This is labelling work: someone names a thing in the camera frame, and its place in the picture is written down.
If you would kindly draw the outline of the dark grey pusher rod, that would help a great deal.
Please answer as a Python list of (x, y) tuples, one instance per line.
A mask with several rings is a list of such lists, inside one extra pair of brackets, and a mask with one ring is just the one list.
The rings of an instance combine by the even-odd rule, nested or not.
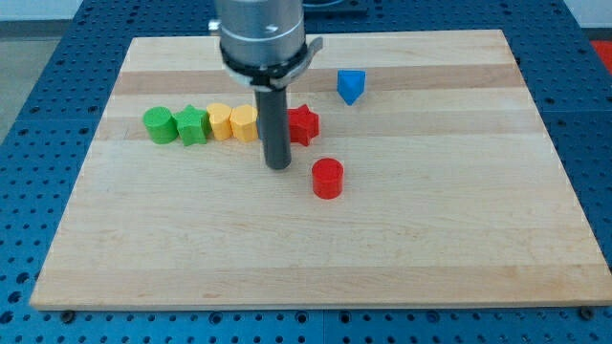
[(286, 89), (256, 92), (258, 129), (265, 163), (282, 170), (292, 161)]

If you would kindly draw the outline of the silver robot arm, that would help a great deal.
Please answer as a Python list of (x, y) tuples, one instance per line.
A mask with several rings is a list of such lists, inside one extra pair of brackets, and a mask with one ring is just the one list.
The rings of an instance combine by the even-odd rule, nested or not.
[(292, 161), (287, 87), (309, 68), (323, 39), (306, 40), (300, 0), (216, 0), (220, 51), (229, 75), (254, 92), (265, 163)]

